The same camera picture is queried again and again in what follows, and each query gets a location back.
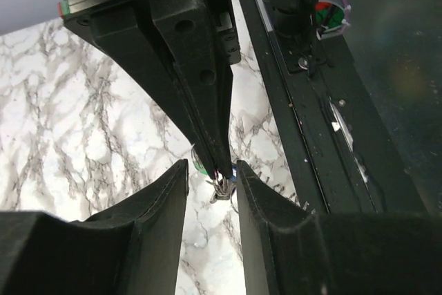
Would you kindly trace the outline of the metal disc with keyrings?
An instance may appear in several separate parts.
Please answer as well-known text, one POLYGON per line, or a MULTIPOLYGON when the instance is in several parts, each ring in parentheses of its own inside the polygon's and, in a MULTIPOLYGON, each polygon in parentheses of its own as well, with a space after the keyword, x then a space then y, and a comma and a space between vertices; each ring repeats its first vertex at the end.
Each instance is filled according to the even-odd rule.
MULTIPOLYGON (((192 160, 192 163, 194 161, 201 162, 200 158, 198 157, 198 155, 196 153, 194 146, 192 146, 192 149, 191 149, 191 160, 192 160)), ((238 208, 234 205, 234 202, 233 202, 233 195, 236 192, 236 182, 237 181, 233 182, 231 180, 231 177, 226 178, 223 175, 221 175, 219 172, 215 172, 215 178, 212 180, 207 180, 206 182, 213 187, 213 194, 210 199, 211 204, 215 204, 218 201, 229 201, 232 209, 237 214, 239 214, 238 208)))

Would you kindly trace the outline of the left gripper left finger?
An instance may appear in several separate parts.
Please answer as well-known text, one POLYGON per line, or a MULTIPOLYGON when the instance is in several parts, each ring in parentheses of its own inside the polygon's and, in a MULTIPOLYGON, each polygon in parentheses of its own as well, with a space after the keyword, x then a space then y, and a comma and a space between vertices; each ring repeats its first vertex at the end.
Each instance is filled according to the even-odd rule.
POLYGON ((188 162, 85 221, 1 213, 2 294, 173 294, 188 162))

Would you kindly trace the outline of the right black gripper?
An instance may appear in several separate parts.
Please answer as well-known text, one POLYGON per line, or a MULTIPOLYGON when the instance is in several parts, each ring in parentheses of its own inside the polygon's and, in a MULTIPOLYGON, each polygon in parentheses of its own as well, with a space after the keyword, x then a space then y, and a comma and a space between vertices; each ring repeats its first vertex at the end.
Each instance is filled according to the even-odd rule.
POLYGON ((58 11, 67 29, 94 42, 154 99, 209 174, 230 175, 229 63, 241 60, 232 0, 120 6, 132 1, 63 0, 58 11))

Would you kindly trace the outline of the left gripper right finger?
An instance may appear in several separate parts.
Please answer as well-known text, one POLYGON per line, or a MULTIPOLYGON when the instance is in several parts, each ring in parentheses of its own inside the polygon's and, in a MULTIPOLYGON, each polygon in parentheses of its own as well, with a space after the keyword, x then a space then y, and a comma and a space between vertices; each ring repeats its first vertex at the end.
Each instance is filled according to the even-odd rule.
POLYGON ((308 213, 237 163, 248 294, 440 294, 441 219, 308 213))

